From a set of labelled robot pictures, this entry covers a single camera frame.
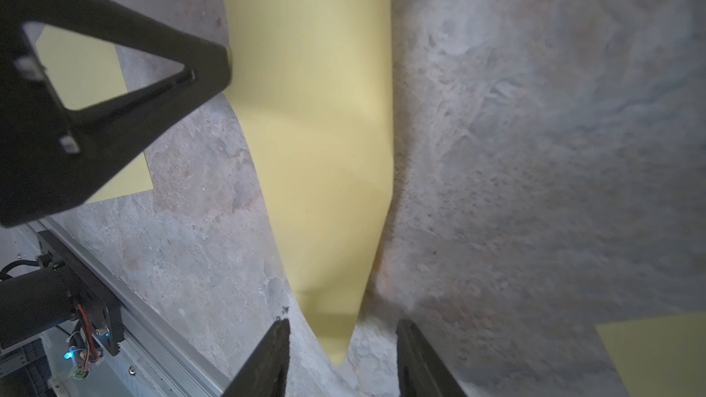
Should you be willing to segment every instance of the black cable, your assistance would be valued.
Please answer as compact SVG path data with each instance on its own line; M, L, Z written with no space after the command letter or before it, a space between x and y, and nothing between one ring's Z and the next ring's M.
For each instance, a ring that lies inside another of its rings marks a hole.
M66 334L68 337L71 337L71 333L69 333L65 329L61 328L59 325L56 325L54 328L56 328L57 330L61 331L64 334Z
M5 267L3 267L2 270L0 270L0 279L7 280L7 276L10 276L7 274L7 272L14 269L15 267L19 267L20 265L28 265L30 267L39 267L40 263L37 261L30 261L30 260L13 261L10 264L5 265Z

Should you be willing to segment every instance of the gray concrete surface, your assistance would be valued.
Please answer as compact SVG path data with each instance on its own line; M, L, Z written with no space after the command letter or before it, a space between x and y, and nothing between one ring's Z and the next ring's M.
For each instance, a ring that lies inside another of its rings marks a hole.
M227 41L221 0L116 1ZM289 307L291 396L396 396L411 316L469 395L623 397L594 325L706 309L705 36L706 0L393 0L395 196L338 369L222 96L147 149L154 190L57 219L229 375Z

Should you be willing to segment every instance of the metal bracket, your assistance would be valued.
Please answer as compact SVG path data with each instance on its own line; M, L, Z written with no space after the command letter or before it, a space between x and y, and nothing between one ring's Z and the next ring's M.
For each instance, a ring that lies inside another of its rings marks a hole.
M178 397L218 397L230 380L147 305L122 280L76 242L52 218L28 224L34 233L50 230L120 300L125 341L121 351L137 362L144 361L144 371L155 383L163 384L167 395Z
M397 324L400 397L466 397L415 322Z
M97 330L100 342L111 355L117 355L118 342L125 339L118 298L52 232L45 230L37 236L42 253L52 256L52 264L63 262L78 277L78 300Z
M285 397L289 369L289 320L272 324L223 397Z

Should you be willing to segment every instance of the yellow paper sheet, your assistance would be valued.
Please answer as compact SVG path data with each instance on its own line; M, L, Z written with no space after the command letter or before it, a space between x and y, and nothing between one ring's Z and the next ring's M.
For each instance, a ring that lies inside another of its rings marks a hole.
M632 397L706 396L706 312L596 329Z
M127 92L113 43L46 26L36 47L49 81L68 109L83 109ZM152 189L145 154L140 154L86 202Z
M393 188L390 0L224 0L225 91L299 306L345 358Z

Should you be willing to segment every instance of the black plastic frame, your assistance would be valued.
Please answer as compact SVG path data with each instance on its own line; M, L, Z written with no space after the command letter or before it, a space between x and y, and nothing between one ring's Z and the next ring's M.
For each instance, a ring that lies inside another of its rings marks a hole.
M276 320L223 397L285 397L289 370L289 320Z
M100 342L111 355L117 355L118 343L125 340L120 301L91 270L49 230L37 233L43 254L51 255L51 265L65 264L78 278L72 299L83 306L94 329L104 327L107 331L97 334Z
M415 322L397 324L400 397L466 397Z
M0 0L0 224L76 207L230 83L225 47L110 0ZM144 89L84 110L59 101L22 25L42 22L180 62Z

